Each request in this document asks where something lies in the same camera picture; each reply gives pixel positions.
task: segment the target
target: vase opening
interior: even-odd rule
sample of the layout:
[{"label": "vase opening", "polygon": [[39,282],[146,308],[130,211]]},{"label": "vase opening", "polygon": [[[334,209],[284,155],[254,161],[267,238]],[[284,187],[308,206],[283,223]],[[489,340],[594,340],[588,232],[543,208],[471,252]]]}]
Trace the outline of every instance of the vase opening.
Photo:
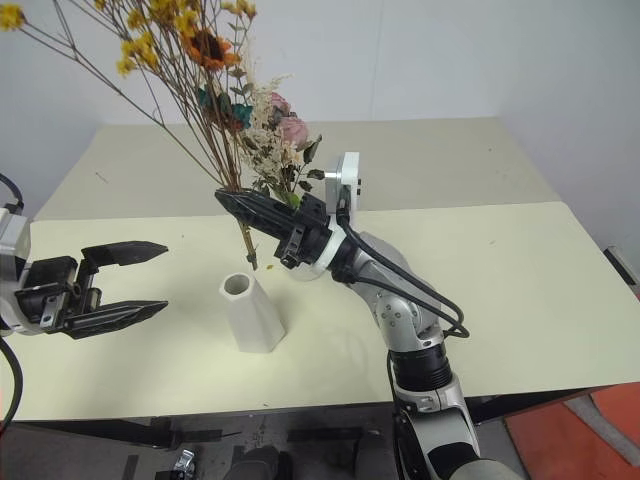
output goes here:
[{"label": "vase opening", "polygon": [[240,295],[249,288],[250,279],[244,273],[238,273],[227,278],[224,282],[224,291],[229,295]]}]

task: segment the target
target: pink rose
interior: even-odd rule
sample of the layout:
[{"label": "pink rose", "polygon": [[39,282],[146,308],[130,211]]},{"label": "pink rose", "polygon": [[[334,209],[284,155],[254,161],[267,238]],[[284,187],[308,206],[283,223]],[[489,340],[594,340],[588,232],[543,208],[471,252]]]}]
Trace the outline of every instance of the pink rose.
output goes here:
[{"label": "pink rose", "polygon": [[309,136],[307,124],[298,117],[282,117],[278,126],[282,129],[282,136],[286,141],[296,146],[307,141]]},{"label": "pink rose", "polygon": [[291,105],[276,92],[271,92],[271,105],[280,110],[284,116],[289,115],[289,111],[291,110]]}]

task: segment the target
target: orange mat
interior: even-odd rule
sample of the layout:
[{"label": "orange mat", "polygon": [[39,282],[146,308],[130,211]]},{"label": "orange mat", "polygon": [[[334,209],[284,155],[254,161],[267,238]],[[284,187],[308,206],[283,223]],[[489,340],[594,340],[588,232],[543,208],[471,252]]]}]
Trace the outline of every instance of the orange mat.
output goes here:
[{"label": "orange mat", "polygon": [[532,480],[640,480],[640,468],[629,465],[562,403],[506,423]]},{"label": "orange mat", "polygon": [[591,395],[604,418],[640,447],[640,383],[627,383]]}]

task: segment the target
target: orange sunflower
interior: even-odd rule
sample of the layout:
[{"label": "orange sunflower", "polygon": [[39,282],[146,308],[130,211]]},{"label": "orange sunflower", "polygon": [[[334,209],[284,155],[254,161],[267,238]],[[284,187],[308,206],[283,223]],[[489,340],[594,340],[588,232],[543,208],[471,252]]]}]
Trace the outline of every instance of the orange sunflower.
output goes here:
[{"label": "orange sunflower", "polygon": [[227,53],[231,43],[222,37],[214,37],[208,30],[198,30],[192,37],[182,36],[187,55],[209,70],[222,70],[240,63],[240,56]]}]

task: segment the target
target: cable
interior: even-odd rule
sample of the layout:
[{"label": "cable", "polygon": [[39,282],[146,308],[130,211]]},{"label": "cable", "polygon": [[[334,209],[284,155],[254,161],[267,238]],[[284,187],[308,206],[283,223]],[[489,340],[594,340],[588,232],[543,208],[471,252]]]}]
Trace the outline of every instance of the cable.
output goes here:
[{"label": "cable", "polygon": [[0,351],[4,354],[4,357],[7,359],[7,363],[11,367],[11,372],[13,373],[13,396],[11,397],[11,403],[9,404],[9,409],[7,410],[7,414],[4,416],[4,420],[2,424],[0,424],[0,438],[7,431],[7,428],[11,424],[13,417],[18,410],[18,405],[20,404],[20,399],[22,398],[22,387],[23,387],[23,378],[22,378],[22,369],[20,368],[20,363],[18,362],[18,358],[13,353],[13,350],[9,347],[9,344],[4,341],[4,338],[0,336]]},{"label": "cable", "polygon": [[404,290],[398,287],[394,287],[393,285],[389,285],[388,283],[384,283],[379,280],[375,280],[373,278],[365,278],[365,277],[356,277],[356,282],[367,283],[369,285],[373,285],[374,287],[379,287],[384,290],[388,290],[389,292],[395,293],[396,295],[406,300],[409,300],[410,302],[413,302],[416,305],[424,308],[425,310],[430,311],[431,313],[439,316],[443,320],[446,320],[452,325],[452,329],[446,330],[446,332],[448,332],[448,334],[451,335],[452,337],[459,337],[459,338],[469,337],[469,330],[467,330],[465,327],[462,326],[462,324],[460,323],[460,320],[456,320],[455,318],[443,312],[442,310],[434,307],[433,305],[429,305],[427,302],[424,302],[419,298],[408,294],[407,292],[405,292]]},{"label": "cable", "polygon": [[4,183],[7,186],[7,188],[11,190],[11,193],[16,199],[15,204],[7,203],[5,204],[4,208],[9,210],[9,213],[19,215],[20,213],[22,213],[22,210],[24,209],[24,202],[22,201],[22,192],[20,191],[20,189],[15,183],[13,183],[9,178],[7,178],[2,173],[0,173],[0,182]]},{"label": "cable", "polygon": [[391,396],[393,397],[393,416],[392,416],[392,442],[393,442],[393,456],[396,461],[396,471],[398,472],[398,479],[404,480],[404,472],[402,471],[402,460],[400,458],[400,447],[398,446],[398,427],[396,425],[396,416],[398,415],[398,403],[396,397],[396,390],[393,388],[393,376],[391,375],[391,351],[387,351],[387,376],[389,377],[389,385],[391,385]]},{"label": "cable", "polygon": [[[416,297],[413,297],[405,293],[403,290],[392,287],[391,285],[386,285],[382,282],[379,282],[380,285],[377,285],[377,286],[380,286],[381,288],[385,288],[386,290],[389,290],[390,292],[395,293],[396,295],[400,295],[401,297],[420,305],[422,308],[429,310],[431,313],[449,322],[452,325],[452,327],[449,328],[448,330],[445,330],[444,332],[445,336],[451,335],[452,337],[460,337],[460,338],[469,337],[469,331],[462,326],[462,322],[464,321],[464,313],[462,312],[462,309],[458,307],[458,305],[453,303],[444,295],[441,295],[438,292],[436,292],[433,288],[431,288],[429,285],[424,283],[419,278],[415,277],[414,275],[410,274],[406,270],[402,269],[401,267],[393,263],[384,255],[378,253],[376,249],[374,249],[371,245],[369,245],[364,240],[362,240],[362,238],[360,238],[360,235],[358,235],[358,233],[351,228],[351,225],[349,225],[349,218],[347,216],[345,215],[338,216],[337,221],[338,221],[338,225],[342,227],[345,234],[347,235],[347,238],[349,238],[353,243],[355,243],[356,246],[358,246],[362,251],[367,253],[374,260],[377,260],[378,262],[380,262],[382,265],[387,267],[396,275],[400,276],[407,282],[411,283],[414,287],[416,287],[426,295],[429,295],[430,297],[434,298],[435,300],[438,300],[440,303],[449,307],[451,310],[453,310],[456,313],[456,315],[458,316],[458,320],[455,320],[450,315],[447,315],[443,311],[438,310],[437,308],[431,305],[428,305],[426,302],[423,302],[417,299]],[[371,285],[375,285],[374,283],[372,283],[371,279],[365,279],[365,280],[369,280],[369,281],[368,282],[364,282],[362,280],[360,281],[362,283],[370,283]]]},{"label": "cable", "polygon": [[15,183],[13,183],[9,178],[7,178],[2,173],[0,173],[0,182],[4,183],[7,186],[7,188],[11,190],[11,193],[13,193],[13,196],[17,201],[22,202],[22,192],[20,191],[20,189]]}]

